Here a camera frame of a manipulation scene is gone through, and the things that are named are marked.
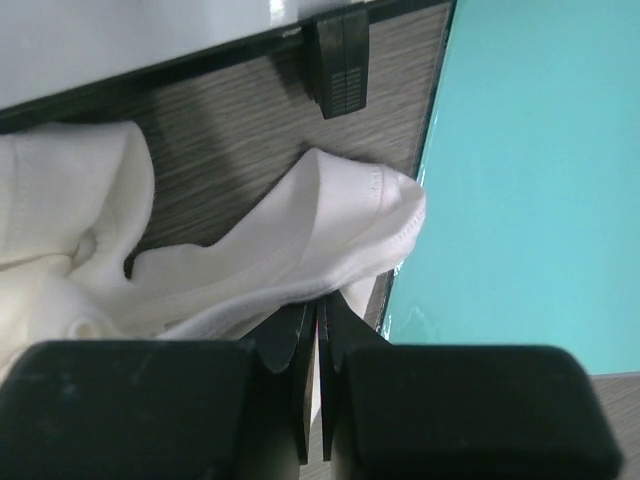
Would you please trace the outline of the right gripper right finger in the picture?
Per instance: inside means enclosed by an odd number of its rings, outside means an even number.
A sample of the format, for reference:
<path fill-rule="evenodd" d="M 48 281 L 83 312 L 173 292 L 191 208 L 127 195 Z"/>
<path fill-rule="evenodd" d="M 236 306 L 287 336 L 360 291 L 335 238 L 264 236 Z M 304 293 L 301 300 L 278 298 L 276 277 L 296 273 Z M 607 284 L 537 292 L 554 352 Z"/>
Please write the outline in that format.
<path fill-rule="evenodd" d="M 590 379 L 536 345 L 394 345 L 339 293 L 317 307 L 323 456 L 336 479 L 615 479 Z"/>

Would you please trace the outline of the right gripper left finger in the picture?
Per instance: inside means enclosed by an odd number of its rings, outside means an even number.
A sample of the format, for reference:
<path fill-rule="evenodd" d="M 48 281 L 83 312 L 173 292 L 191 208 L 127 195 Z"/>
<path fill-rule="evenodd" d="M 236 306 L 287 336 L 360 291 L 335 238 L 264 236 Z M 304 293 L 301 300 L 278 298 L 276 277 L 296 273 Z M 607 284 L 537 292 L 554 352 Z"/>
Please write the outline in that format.
<path fill-rule="evenodd" d="M 237 340 L 50 341 L 1 386 L 5 479 L 295 479 L 316 307 Z"/>

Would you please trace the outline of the white t-shirt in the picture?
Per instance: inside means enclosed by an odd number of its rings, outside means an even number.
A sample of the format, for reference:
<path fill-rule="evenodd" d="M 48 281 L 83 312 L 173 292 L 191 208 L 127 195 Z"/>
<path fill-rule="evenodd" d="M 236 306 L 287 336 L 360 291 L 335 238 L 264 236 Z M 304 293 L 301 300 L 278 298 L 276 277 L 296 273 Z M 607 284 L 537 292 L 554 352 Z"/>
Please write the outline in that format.
<path fill-rule="evenodd" d="M 48 340 L 238 337 L 338 291 L 358 313 L 413 250 L 426 197 L 382 164 L 307 150 L 216 243 L 137 251 L 154 171 L 133 122 L 1 139 L 1 371 Z"/>

